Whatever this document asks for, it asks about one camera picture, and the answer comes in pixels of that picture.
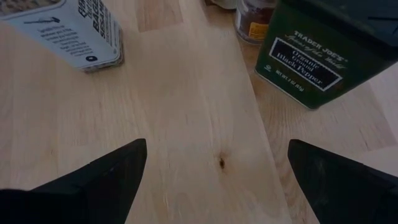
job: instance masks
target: spice jar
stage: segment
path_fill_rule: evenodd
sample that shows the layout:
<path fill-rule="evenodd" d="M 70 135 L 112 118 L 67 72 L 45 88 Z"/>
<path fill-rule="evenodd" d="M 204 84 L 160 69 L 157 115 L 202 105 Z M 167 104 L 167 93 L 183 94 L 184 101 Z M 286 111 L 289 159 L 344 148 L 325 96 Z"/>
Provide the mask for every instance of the spice jar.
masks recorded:
<path fill-rule="evenodd" d="M 238 0 L 236 32 L 250 44 L 262 44 L 276 0 Z"/>

